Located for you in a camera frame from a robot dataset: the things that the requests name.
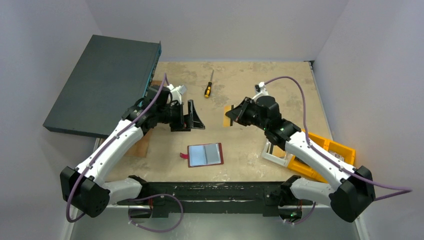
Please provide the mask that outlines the red card holder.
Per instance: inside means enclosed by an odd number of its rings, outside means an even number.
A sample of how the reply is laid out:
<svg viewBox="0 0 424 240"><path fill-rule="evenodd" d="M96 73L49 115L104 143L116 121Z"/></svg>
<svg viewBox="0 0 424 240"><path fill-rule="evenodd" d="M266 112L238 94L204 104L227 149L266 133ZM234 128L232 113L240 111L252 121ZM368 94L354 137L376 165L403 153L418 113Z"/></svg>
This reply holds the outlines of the red card holder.
<svg viewBox="0 0 424 240"><path fill-rule="evenodd" d="M181 152L179 157L187 160L189 168L224 164L223 148L220 142L189 145L187 147L187 153Z"/></svg>

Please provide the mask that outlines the white VIP credit card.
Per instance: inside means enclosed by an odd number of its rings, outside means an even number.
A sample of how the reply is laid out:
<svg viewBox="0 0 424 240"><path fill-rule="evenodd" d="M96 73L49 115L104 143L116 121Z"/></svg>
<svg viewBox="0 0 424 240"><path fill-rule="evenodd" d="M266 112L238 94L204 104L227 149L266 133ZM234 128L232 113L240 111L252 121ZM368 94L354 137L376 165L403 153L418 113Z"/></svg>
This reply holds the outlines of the white VIP credit card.
<svg viewBox="0 0 424 240"><path fill-rule="evenodd" d="M334 156L335 158L337 158L340 162L344 162L345 161L345 158L341 154L339 154L339 153L337 153L335 151L331 151L331 150L329 151L329 153L332 156Z"/></svg>

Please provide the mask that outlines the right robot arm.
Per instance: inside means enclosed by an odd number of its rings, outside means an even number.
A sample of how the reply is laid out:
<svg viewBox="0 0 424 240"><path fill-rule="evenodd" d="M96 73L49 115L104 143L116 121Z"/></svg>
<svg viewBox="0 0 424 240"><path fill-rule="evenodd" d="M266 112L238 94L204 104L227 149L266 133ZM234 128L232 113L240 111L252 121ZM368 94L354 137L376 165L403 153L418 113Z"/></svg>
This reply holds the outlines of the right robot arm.
<svg viewBox="0 0 424 240"><path fill-rule="evenodd" d="M274 97L261 96L257 100L246 97L225 116L239 125L262 129L271 144L296 156L326 180L322 183L291 177L280 191L284 202L310 200L323 204L342 220L352 223L376 199L371 171L365 166L356 168L342 162L313 142L306 131L282 118Z"/></svg>

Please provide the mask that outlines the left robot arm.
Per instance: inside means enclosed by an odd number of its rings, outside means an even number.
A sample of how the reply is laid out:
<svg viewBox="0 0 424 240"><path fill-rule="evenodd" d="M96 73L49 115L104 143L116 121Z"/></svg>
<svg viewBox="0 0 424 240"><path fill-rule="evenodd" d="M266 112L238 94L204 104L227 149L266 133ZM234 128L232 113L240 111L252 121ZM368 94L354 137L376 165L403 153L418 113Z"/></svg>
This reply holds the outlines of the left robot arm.
<svg viewBox="0 0 424 240"><path fill-rule="evenodd" d="M92 218L100 215L107 205L131 199L138 205L146 203L149 191L136 176L106 182L106 178L124 154L158 124L167 124L172 132L204 130L194 107L188 100L184 114L183 94L179 86L150 86L147 95L127 108L107 139L75 168L65 167L60 175L62 197L66 209L75 207Z"/></svg>

